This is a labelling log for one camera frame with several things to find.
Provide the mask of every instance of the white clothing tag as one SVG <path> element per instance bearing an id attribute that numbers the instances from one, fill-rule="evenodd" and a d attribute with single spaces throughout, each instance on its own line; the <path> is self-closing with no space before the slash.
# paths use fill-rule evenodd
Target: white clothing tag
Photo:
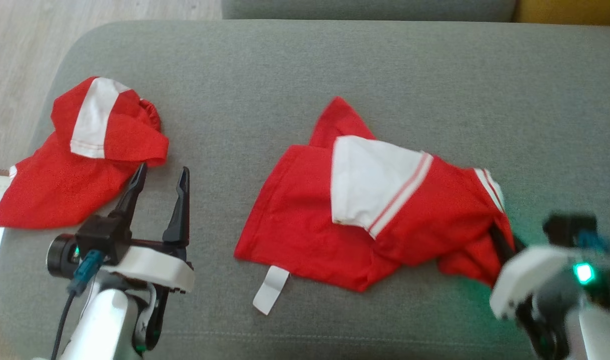
<path id="1" fill-rule="evenodd" d="M 274 303 L 276 303 L 282 287 L 285 286 L 288 277 L 289 271 L 271 266 L 269 271 L 267 271 L 267 276 L 265 276 L 261 288 L 258 289 L 254 297 L 254 307 L 259 309 L 263 314 L 268 315 Z"/>

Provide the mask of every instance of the robotic arm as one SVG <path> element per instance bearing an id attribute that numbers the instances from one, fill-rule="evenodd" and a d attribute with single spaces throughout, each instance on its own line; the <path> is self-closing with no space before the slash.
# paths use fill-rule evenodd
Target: robotic arm
<path id="1" fill-rule="evenodd" d="M 577 238 L 577 230 L 565 237 Z M 585 262 L 573 248 L 530 246 L 512 254 L 498 233 L 492 239 L 504 263 L 490 298 L 495 317 L 515 320 L 540 359 L 610 360 L 610 269 Z"/>
<path id="2" fill-rule="evenodd" d="M 85 307 L 60 360 L 140 360 L 158 342 L 168 295 L 193 288 L 193 267 L 186 260 L 189 170 L 183 168 L 179 178 L 178 199 L 161 242 L 132 239 L 129 230 L 146 174 L 142 164 L 108 216 L 91 216 L 75 235 L 61 234 L 49 246 L 49 273 L 72 280 L 52 360 L 71 299 L 83 292 L 89 274 L 95 276 Z M 94 257 L 100 259 L 97 271 L 81 262 Z"/>

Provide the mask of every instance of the red fabric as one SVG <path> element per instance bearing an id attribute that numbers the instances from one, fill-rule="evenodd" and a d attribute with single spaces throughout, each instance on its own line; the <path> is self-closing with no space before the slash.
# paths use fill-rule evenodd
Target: red fabric
<path id="1" fill-rule="evenodd" d="M 480 189 L 471 169 L 434 157 L 417 191 L 420 196 L 414 194 L 377 241 L 361 227 L 332 223 L 332 146 L 341 135 L 375 139 L 337 97 L 323 111 L 309 145 L 292 145 L 269 175 L 234 251 L 236 258 L 358 292 L 400 264 L 414 266 L 436 257 L 445 274 L 494 284 L 500 264 L 489 226 L 496 222 L 512 244 L 513 237 L 506 215 Z M 424 226 L 425 221 L 432 226 Z"/>
<path id="2" fill-rule="evenodd" d="M 105 158 L 70 151 L 78 112 L 94 79 L 54 101 L 55 131 L 15 166 L 17 174 L 0 201 L 0 226 L 45 229 L 79 224 L 120 194 L 141 162 L 152 167 L 165 163 L 168 139 L 160 133 L 158 112 L 131 89 L 121 92 L 111 108 Z"/>
<path id="3" fill-rule="evenodd" d="M 310 146 L 292 145 L 260 191 L 234 256 L 293 275 L 362 292 L 400 266 L 374 253 L 360 227 L 332 223 L 331 161 L 339 135 L 371 137 L 362 119 L 335 98 L 318 120 Z"/>
<path id="4" fill-rule="evenodd" d="M 489 235 L 492 223 L 513 246 L 508 218 L 474 169 L 435 156 L 421 185 L 378 233 L 375 250 L 409 266 L 440 257 L 440 271 L 492 286 L 501 269 Z"/>

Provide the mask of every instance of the sofa cushion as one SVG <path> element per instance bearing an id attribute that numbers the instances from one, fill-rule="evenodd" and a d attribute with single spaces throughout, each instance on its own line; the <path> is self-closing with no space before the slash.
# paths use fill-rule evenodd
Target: sofa cushion
<path id="1" fill-rule="evenodd" d="M 280 155 L 306 144 L 343 96 L 378 139 L 503 186 L 528 243 L 551 210 L 591 210 L 610 235 L 610 27 L 524 23 L 231 20 L 120 22 L 68 52 L 54 98 L 92 75 L 153 102 L 170 138 L 152 168 L 134 236 L 159 239 L 182 166 L 192 173 L 190 294 L 170 296 L 148 359 L 531 359 L 527 337 L 494 319 L 490 290 L 434 262 L 365 293 L 292 276 L 269 316 L 252 307 L 267 266 L 234 259 L 255 198 Z M 106 214 L 109 207 L 101 210 Z M 23 358 L 51 351 L 67 281 L 44 255 L 62 232 L 6 230 L 0 329 Z M 83 300 L 72 306 L 65 337 Z"/>
<path id="2" fill-rule="evenodd" d="M 221 0 L 225 19 L 511 21 L 516 0 Z"/>

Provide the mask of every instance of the green led light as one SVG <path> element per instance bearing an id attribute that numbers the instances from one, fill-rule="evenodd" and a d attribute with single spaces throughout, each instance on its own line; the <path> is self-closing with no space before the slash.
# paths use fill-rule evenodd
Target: green led light
<path id="1" fill-rule="evenodd" d="M 580 281 L 582 285 L 589 284 L 595 278 L 593 268 L 586 262 L 575 264 L 574 274 L 576 274 L 578 281 Z"/>

